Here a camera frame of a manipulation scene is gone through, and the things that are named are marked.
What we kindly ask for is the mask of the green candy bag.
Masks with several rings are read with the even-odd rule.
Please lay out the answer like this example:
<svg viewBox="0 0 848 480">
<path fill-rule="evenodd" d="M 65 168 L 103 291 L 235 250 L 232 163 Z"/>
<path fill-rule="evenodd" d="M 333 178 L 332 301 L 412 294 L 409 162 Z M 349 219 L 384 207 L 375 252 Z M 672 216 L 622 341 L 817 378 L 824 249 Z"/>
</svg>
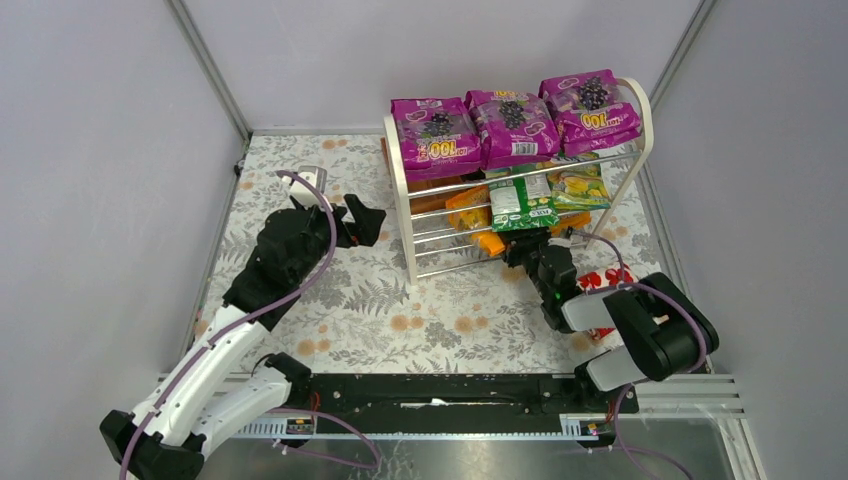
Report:
<svg viewBox="0 0 848 480">
<path fill-rule="evenodd" d="M 558 224 L 555 202 L 547 176 L 537 164 L 497 171 L 487 185 L 494 232 L 502 233 Z"/>
</svg>

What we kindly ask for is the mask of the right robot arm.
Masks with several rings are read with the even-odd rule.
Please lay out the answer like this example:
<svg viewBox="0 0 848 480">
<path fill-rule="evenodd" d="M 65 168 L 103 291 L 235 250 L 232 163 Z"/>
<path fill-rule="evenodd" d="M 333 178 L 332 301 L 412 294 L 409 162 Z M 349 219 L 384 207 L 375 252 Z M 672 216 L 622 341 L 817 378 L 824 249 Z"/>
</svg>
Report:
<svg viewBox="0 0 848 480">
<path fill-rule="evenodd" d="M 577 280 L 570 237 L 543 228 L 501 233 L 504 261 L 522 267 L 541 300 L 549 326 L 562 333 L 612 328 L 622 346 L 575 370 L 591 393 L 700 368 L 720 345 L 707 317 L 664 273 L 584 289 Z"/>
</svg>

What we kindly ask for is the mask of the orange mango candy bag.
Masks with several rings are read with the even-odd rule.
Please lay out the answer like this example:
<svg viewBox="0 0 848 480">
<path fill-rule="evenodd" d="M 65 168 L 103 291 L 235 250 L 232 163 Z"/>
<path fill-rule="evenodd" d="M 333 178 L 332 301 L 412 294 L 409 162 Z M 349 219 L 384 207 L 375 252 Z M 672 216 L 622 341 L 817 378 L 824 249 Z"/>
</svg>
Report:
<svg viewBox="0 0 848 480">
<path fill-rule="evenodd" d="M 488 201 L 488 187 L 482 185 L 448 198 L 445 208 L 449 210 L 449 223 L 457 231 L 473 231 L 470 234 L 471 242 L 490 257 L 495 257 L 505 252 L 506 245 L 496 232 L 482 231 L 482 228 L 491 226 Z"/>
</svg>

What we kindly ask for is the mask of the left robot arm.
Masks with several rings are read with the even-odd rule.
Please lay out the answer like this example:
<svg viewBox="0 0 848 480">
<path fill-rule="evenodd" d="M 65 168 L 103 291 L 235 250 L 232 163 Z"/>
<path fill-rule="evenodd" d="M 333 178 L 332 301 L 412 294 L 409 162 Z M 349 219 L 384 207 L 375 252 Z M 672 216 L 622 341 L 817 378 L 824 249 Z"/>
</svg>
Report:
<svg viewBox="0 0 848 480">
<path fill-rule="evenodd" d="M 309 395 L 310 370 L 275 354 L 255 376 L 215 394 L 233 366 L 269 336 L 338 248 L 373 246 L 386 213 L 348 194 L 271 213 L 215 317 L 165 380 L 132 411 L 110 411 L 100 432 L 120 478 L 194 479 L 211 454 L 265 412 Z"/>
</svg>

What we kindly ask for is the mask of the purple candy bag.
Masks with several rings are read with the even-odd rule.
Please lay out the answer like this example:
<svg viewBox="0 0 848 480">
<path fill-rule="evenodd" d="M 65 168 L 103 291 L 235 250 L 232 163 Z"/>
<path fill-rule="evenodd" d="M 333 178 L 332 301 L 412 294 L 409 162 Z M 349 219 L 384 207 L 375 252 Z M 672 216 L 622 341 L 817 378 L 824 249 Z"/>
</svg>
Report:
<svg viewBox="0 0 848 480">
<path fill-rule="evenodd" d="M 545 79 L 539 95 L 567 157 L 611 148 L 640 134 L 641 118 L 621 99 L 609 69 Z"/>
<path fill-rule="evenodd" d="M 480 137 L 485 170 L 534 163 L 560 151 L 560 134 L 534 94 L 470 90 L 464 104 Z"/>
<path fill-rule="evenodd" d="M 407 180 L 461 176 L 482 167 L 481 140 L 462 99 L 393 99 L 391 114 Z"/>
</svg>

